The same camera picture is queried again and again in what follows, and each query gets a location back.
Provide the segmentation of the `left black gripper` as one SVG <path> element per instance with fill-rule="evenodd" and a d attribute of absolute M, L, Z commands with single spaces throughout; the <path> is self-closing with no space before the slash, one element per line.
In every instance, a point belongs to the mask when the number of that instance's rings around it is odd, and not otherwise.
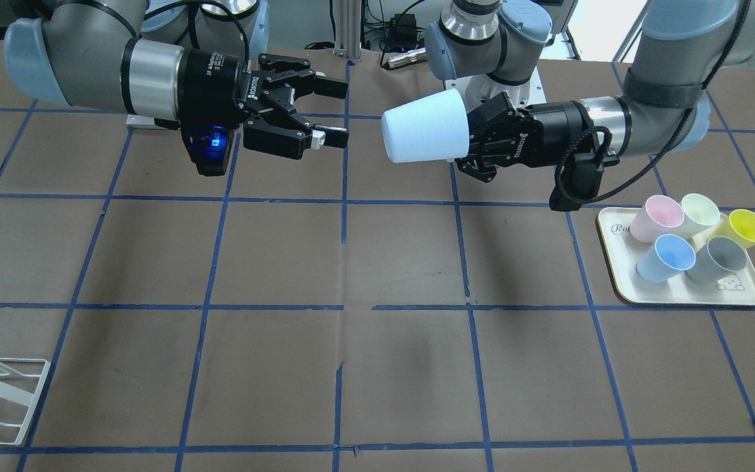
<path fill-rule="evenodd" d="M 516 108 L 505 92 L 467 114 L 470 147 L 454 159 L 456 169 L 490 183 L 501 168 L 553 167 L 566 148 L 589 127 L 587 109 L 576 101 Z"/>

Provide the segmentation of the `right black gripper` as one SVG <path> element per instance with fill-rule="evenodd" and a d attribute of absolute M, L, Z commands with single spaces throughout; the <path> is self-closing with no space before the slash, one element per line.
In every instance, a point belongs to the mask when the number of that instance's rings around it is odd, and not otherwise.
<path fill-rule="evenodd" d="M 349 129 L 313 125 L 296 110 L 311 94 L 345 99 L 347 81 L 327 77 L 305 58 L 260 54 L 257 69 L 218 52 L 186 50 L 178 64 L 178 128 L 186 123 L 243 127 L 246 149 L 302 159 L 307 150 L 344 149 Z"/>

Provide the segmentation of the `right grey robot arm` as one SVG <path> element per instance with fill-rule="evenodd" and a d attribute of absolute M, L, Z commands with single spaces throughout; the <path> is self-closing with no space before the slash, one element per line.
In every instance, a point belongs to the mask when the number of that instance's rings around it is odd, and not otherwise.
<path fill-rule="evenodd" d="M 19 18 L 4 39 L 9 77 L 46 102 L 152 117 L 179 129 L 204 176 L 228 168 L 235 132 L 246 149 L 301 159 L 307 149 L 343 149 L 346 128 L 313 123 L 298 98 L 344 99 L 348 84 L 309 60 L 260 53 L 250 59 L 144 39 L 144 20 L 166 10 L 147 1 L 63 1 L 49 19 Z"/>

